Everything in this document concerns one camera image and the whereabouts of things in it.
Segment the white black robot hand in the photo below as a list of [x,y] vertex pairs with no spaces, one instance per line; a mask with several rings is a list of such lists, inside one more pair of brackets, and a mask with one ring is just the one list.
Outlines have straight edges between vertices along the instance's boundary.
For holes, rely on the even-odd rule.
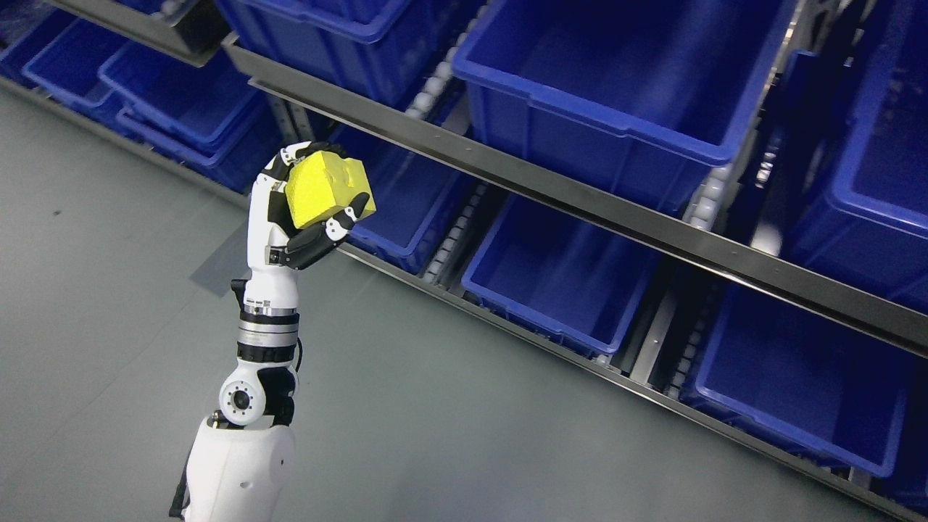
[[241,290],[241,308],[249,314],[288,315],[299,306],[297,275],[349,238],[361,219],[368,195],[362,193],[346,210],[305,229],[293,225],[284,193],[289,171],[312,153],[327,151],[350,158],[338,145],[305,141],[285,146],[272,156],[253,182],[246,228],[246,263],[251,278]]

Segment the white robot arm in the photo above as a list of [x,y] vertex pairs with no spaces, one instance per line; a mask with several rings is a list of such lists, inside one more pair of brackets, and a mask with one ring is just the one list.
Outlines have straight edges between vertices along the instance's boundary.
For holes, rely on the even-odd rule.
[[231,284],[236,367],[198,425],[168,511],[182,521],[269,521],[296,459],[291,428],[302,342],[294,276]]

